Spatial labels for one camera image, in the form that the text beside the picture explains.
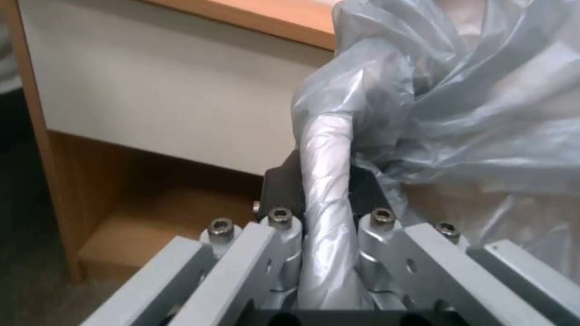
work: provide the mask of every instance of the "gray metal bar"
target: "gray metal bar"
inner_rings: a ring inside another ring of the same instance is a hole
[[[417,306],[450,305],[470,325],[552,324],[430,224],[396,231],[373,248],[369,254]]]
[[[82,325],[159,325],[174,305],[187,300],[214,264],[210,247],[175,237]]]
[[[557,325],[580,325],[580,288],[509,240],[467,251]]]
[[[248,224],[169,325],[234,325],[248,304],[261,306],[284,259],[276,230]]]
[[[394,292],[371,292],[369,295],[379,310],[406,310],[401,299]]]

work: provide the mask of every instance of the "white panel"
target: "white panel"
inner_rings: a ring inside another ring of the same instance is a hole
[[[332,53],[136,1],[20,0],[49,129],[262,174]]]

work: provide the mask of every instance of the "wooden furniture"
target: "wooden furniture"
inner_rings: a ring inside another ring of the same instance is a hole
[[[77,282],[124,280],[215,217],[252,220],[293,146],[293,90],[332,57],[319,3],[147,2],[0,1]]]

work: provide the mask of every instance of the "bolt head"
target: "bolt head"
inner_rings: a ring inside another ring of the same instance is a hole
[[[292,212],[286,207],[274,207],[268,212],[268,225],[276,230],[288,230],[292,227]]]
[[[209,240],[215,243],[228,243],[234,238],[234,223],[228,218],[218,218],[208,226]]]
[[[252,204],[252,212],[254,213],[254,215],[257,215],[259,211],[260,211],[260,202],[254,201]]]
[[[459,230],[451,223],[440,222],[435,225],[435,229],[439,231],[445,238],[457,239],[461,235]]]
[[[394,225],[395,214],[388,208],[375,208],[371,212],[371,226],[378,228],[389,228]]]

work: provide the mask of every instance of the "plastic bag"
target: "plastic bag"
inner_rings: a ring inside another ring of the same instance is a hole
[[[292,104],[306,219],[318,227],[299,306],[368,308],[350,272],[356,242],[336,232],[354,229],[348,200],[328,195],[348,169],[319,173],[348,163],[336,151],[376,172],[403,224],[418,215],[455,223],[472,244],[508,238],[580,282],[577,1],[345,0],[333,17],[335,58]]]

